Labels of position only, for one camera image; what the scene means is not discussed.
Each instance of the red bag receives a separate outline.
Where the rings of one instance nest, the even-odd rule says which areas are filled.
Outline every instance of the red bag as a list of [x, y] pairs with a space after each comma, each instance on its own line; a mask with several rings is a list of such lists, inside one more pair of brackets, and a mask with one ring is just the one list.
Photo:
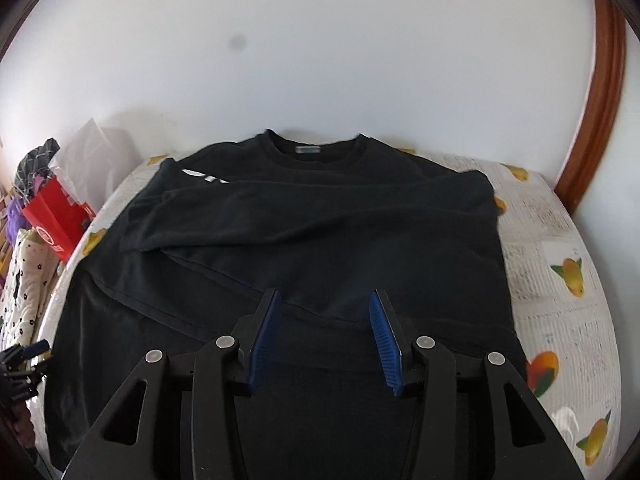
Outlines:
[[42, 239], [67, 263], [90, 218], [53, 177], [22, 210]]

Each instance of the fruit print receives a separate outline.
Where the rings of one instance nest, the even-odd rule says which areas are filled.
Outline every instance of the fruit print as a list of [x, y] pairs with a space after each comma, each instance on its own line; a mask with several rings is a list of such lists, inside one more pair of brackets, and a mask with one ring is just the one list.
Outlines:
[[565, 258], [562, 266], [552, 265], [551, 269], [560, 276], [566, 287], [576, 298], [584, 296], [584, 280], [582, 278], [582, 258], [572, 260]]
[[509, 164], [503, 164], [505, 168], [511, 171], [511, 174], [521, 182], [529, 180], [529, 171], [517, 166], [510, 166]]
[[558, 356], [551, 351], [542, 352], [527, 363], [527, 387], [540, 397], [554, 383], [559, 371]]
[[584, 463], [591, 466], [598, 459], [604, 441], [607, 439], [607, 430], [609, 429], [609, 418], [611, 417], [611, 410], [607, 413], [605, 418], [598, 420], [591, 431], [589, 436], [582, 439], [576, 444], [581, 450], [584, 451]]
[[502, 216], [507, 212], [507, 205], [504, 203], [504, 200], [494, 197], [495, 205], [498, 206], [498, 216]]
[[100, 240], [102, 240], [106, 232], [107, 229], [103, 227], [97, 233], [89, 233], [89, 239], [82, 249], [82, 256], [87, 256], [91, 251], [93, 251], [96, 245], [100, 243]]
[[148, 161], [147, 165], [148, 165], [148, 166], [152, 166], [152, 165], [154, 165], [156, 162], [159, 162], [160, 160], [163, 160], [164, 158], [166, 158], [166, 155], [152, 156], [152, 157], [149, 159], [149, 161]]

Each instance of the white plastic bag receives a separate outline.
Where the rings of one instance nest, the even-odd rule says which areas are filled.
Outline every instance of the white plastic bag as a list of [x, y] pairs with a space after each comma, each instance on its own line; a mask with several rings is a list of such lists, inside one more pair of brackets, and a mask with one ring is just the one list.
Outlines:
[[95, 213], [142, 161], [128, 134], [106, 129], [90, 119], [49, 163], [59, 183], [79, 204]]

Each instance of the purple fabric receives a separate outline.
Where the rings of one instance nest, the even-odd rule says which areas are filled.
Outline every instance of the purple fabric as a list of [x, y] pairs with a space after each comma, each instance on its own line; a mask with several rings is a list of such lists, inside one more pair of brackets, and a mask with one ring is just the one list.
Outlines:
[[22, 201], [19, 198], [12, 198], [6, 208], [6, 237], [12, 247], [15, 247], [15, 240], [20, 229], [31, 229], [29, 221], [22, 216]]

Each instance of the mattress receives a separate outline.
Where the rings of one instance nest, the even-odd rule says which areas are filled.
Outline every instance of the mattress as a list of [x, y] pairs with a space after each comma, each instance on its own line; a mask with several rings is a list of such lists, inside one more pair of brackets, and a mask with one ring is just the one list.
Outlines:
[[[614, 465], [620, 430], [620, 364], [602, 286], [575, 225], [537, 173], [460, 156], [423, 155], [457, 171], [482, 171], [493, 184], [502, 211], [498, 232], [514, 324], [529, 362], [528, 386], [586, 480], [602, 480]], [[136, 168], [97, 214], [53, 291], [39, 338], [53, 342], [76, 265], [165, 157]], [[36, 446], [48, 461], [42, 398], [31, 399], [30, 409]]]

